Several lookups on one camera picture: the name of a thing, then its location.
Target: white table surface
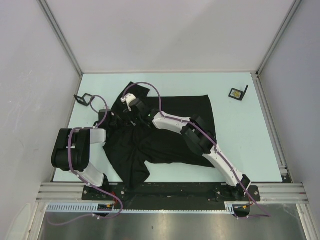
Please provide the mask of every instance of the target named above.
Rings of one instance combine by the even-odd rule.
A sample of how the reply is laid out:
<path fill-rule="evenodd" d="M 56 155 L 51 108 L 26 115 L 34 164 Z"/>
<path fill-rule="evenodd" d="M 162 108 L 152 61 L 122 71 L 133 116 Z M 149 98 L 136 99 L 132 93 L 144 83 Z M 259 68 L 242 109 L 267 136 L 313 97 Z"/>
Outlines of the white table surface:
<path fill-rule="evenodd" d="M 253 182 L 282 182 L 250 73 L 85 74 L 78 95 L 100 95 L 111 108 L 129 82 L 151 83 L 163 97 L 208 95 L 213 109 L 216 137 L 229 160 Z M 246 85 L 249 87 L 242 101 L 228 97 L 231 88 L 244 91 Z M 150 97 L 156 95 L 153 89 L 148 94 Z M 92 104 L 97 110 L 104 107 L 99 99 Z M 98 115 L 90 107 L 75 103 L 69 128 L 91 127 L 97 120 Z M 122 182 L 102 146 L 91 146 L 90 161 L 107 175 L 110 182 Z M 145 164 L 150 171 L 146 182 L 224 182 L 215 168 L 183 163 L 152 164 L 146 161 Z M 79 179 L 72 173 L 57 169 L 53 181 L 79 182 Z"/>

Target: gray wall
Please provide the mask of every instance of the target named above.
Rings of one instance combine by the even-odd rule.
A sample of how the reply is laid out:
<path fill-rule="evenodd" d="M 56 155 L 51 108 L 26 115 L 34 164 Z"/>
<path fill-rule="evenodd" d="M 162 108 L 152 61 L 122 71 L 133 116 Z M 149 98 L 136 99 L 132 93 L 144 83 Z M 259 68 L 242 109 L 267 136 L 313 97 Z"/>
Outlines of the gray wall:
<path fill-rule="evenodd" d="M 261 81 L 295 182 L 320 223 L 320 1 L 305 0 Z"/>
<path fill-rule="evenodd" d="M 0 1 L 0 239 L 50 176 L 79 77 L 36 0 Z"/>
<path fill-rule="evenodd" d="M 47 2 L 85 73 L 152 73 L 256 70 L 294 0 Z"/>

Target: purple cable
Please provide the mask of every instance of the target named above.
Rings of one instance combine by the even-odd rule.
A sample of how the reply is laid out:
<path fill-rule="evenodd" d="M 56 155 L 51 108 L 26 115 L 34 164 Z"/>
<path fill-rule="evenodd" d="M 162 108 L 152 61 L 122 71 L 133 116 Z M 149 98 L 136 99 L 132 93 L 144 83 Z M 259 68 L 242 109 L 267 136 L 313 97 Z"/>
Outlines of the purple cable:
<path fill-rule="evenodd" d="M 124 97 L 126 94 L 127 94 L 127 91 L 135 86 L 135 85 L 138 85 L 138 84 L 146 84 L 146 85 L 149 85 L 150 87 L 152 87 L 156 93 L 158 94 L 158 98 L 159 98 L 159 111 L 160 111 L 160 114 L 162 117 L 164 118 L 168 118 L 168 119 L 171 119 L 171 120 L 175 120 L 175 121 L 178 121 L 178 122 L 181 122 L 180 119 L 176 118 L 176 117 L 171 117 L 171 116 L 165 116 L 164 113 L 162 112 L 162 101 L 161 101 L 161 96 L 160 96 L 160 93 L 159 91 L 156 89 L 155 86 L 153 86 L 152 84 L 148 83 L 148 82 L 144 82 L 144 81 L 140 81 L 140 82 L 136 82 L 130 86 L 128 86 L 124 92 L 123 92 L 123 96 Z M 217 149 L 217 143 L 208 135 L 206 134 L 200 127 L 198 127 L 196 124 L 194 124 L 193 122 L 190 122 L 190 121 L 187 121 L 187 120 L 182 120 L 183 123 L 188 123 L 190 125 L 192 125 L 194 128 L 196 128 L 200 133 L 202 133 L 215 147 L 215 150 Z M 243 190 L 245 191 L 245 193 L 247 194 L 247 196 L 254 202 L 254 204 L 262 211 L 265 213 L 265 215 L 263 214 L 256 214 L 256 215 L 251 215 L 251 216 L 245 216 L 245 217 L 238 217 L 236 214 L 234 214 L 234 216 L 237 218 L 237 219 L 248 219 L 248 218 L 257 218 L 257 217 L 271 217 L 271 215 L 260 205 L 257 203 L 257 201 L 254 200 L 254 198 L 251 196 L 251 194 L 247 191 L 247 189 L 245 188 L 245 186 L 242 184 L 242 182 L 240 181 L 240 179 L 238 178 L 237 174 L 236 174 L 236 171 L 233 169 L 233 167 L 230 165 L 230 163 L 228 162 L 228 160 L 220 153 L 220 152 L 217 152 L 217 154 L 223 159 L 223 161 L 229 166 L 229 168 L 231 169 L 233 175 L 235 176 L 235 179 L 237 180 L 237 182 L 240 184 L 240 186 L 243 188 Z"/>
<path fill-rule="evenodd" d="M 101 96 L 99 96 L 99 95 L 93 95 L 93 96 L 90 98 L 90 107 L 92 108 L 93 111 L 95 111 L 96 113 L 99 113 L 98 111 L 96 111 L 96 110 L 94 109 L 94 107 L 93 107 L 92 104 L 91 104 L 95 97 L 100 98 L 100 99 L 103 101 L 103 103 L 104 103 L 104 105 L 105 105 L 105 108 L 108 109 L 107 102 L 106 102 L 106 100 L 105 100 L 103 97 L 101 97 Z M 95 127 L 85 127 L 85 128 L 86 128 L 86 129 L 95 129 L 95 128 L 99 127 L 99 126 L 106 120 L 107 114 L 108 114 L 108 111 L 106 110 L 106 111 L 105 111 L 105 114 L 104 114 L 104 116 L 103 116 L 103 118 L 102 118 L 102 120 L 101 120 Z M 73 129 L 71 130 L 71 132 L 70 132 L 70 134 L 69 134 L 67 153 L 68 153 L 68 163 L 69 163 L 70 171 L 71 171 L 74 175 L 76 175 L 76 176 L 77 176 L 82 182 L 84 182 L 85 184 L 90 185 L 92 188 L 94 188 L 94 189 L 96 189 L 96 190 L 98 190 L 98 191 L 100 191 L 100 192 L 102 192 L 102 193 L 104 193 L 104 194 L 106 194 L 106 195 L 109 195 L 109 196 L 113 197 L 114 199 L 116 199 L 116 200 L 120 203 L 121 208 L 120 208 L 120 210 L 119 210 L 115 215 L 112 215 L 112 216 L 109 216 L 109 217 L 108 217 L 108 216 L 98 216 L 98 218 L 102 218 L 102 219 L 112 219 L 112 218 L 115 218 L 115 217 L 118 216 L 118 215 L 122 212 L 122 210 L 124 209 L 124 205 L 123 205 L 122 201 L 120 200 L 120 198 L 118 198 L 117 196 L 113 195 L 113 194 L 110 193 L 110 192 L 104 191 L 104 190 L 100 189 L 99 187 L 90 184 L 90 183 L 89 183 L 88 181 L 86 181 L 83 177 L 81 177 L 80 175 L 78 175 L 78 174 L 75 172 L 75 170 L 74 170 L 74 168 L 73 168 L 73 166 L 72 166 L 72 156 L 71 156 L 72 136 L 73 136 L 73 134 L 75 133 L 75 131 L 81 130 L 81 129 L 83 129 L 83 128 L 84 128 L 84 127 L 75 127 L 75 128 L 73 128 Z M 92 216 L 92 214 L 81 215 L 81 216 L 78 216 L 78 217 L 76 217 L 76 218 L 74 218 L 74 219 L 72 219 L 72 220 L 70 220 L 70 221 L 63 222 L 63 223 L 53 223 L 53 222 L 51 222 L 51 221 L 49 220 L 49 218 L 47 218 L 47 221 L 48 221 L 49 224 L 51 224 L 51 225 L 53 225 L 53 226 L 64 226 L 64 225 L 73 223 L 74 221 L 77 221 L 78 219 L 81 219 L 81 218 L 84 218 L 84 217 L 89 217 L 89 216 Z"/>

